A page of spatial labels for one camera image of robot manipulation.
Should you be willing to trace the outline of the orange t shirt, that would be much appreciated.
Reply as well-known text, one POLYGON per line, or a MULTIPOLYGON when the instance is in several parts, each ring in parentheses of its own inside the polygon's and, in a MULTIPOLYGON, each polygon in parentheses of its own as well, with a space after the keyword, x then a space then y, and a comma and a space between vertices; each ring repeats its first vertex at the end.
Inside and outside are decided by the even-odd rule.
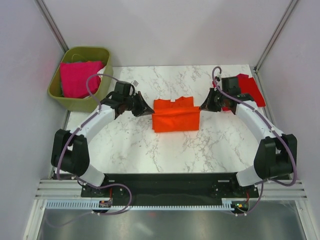
POLYGON ((200 128, 200 107, 194 105, 192 96, 181 96, 172 101, 153 101, 152 129, 155 133, 198 131, 200 128))

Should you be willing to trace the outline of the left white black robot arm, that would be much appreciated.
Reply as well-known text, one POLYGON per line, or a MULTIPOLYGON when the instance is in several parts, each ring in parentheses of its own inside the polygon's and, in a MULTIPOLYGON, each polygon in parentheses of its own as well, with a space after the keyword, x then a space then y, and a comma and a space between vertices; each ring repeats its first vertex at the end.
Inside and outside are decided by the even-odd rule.
POLYGON ((141 92, 124 81, 115 84, 114 91, 102 99, 97 108, 75 129, 59 129, 54 135, 51 165, 60 171, 74 175, 82 182, 92 185, 92 191, 99 197, 106 196, 110 185, 106 175, 90 164, 89 143, 109 123, 125 111, 135 117, 152 115, 155 111, 146 103, 141 92))

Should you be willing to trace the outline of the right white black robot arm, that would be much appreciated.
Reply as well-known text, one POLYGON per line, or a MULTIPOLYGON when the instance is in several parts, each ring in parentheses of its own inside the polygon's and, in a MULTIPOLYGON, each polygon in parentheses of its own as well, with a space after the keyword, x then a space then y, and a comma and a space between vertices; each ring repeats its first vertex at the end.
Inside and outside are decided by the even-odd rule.
POLYGON ((248 127, 258 142, 253 164, 236 173, 236 180, 229 184, 235 197, 242 196, 247 186, 273 181, 291 187, 297 181, 297 138, 285 134, 274 126, 260 111, 253 97, 241 93, 237 77, 212 78, 215 87, 200 109, 220 112, 227 108, 248 127))

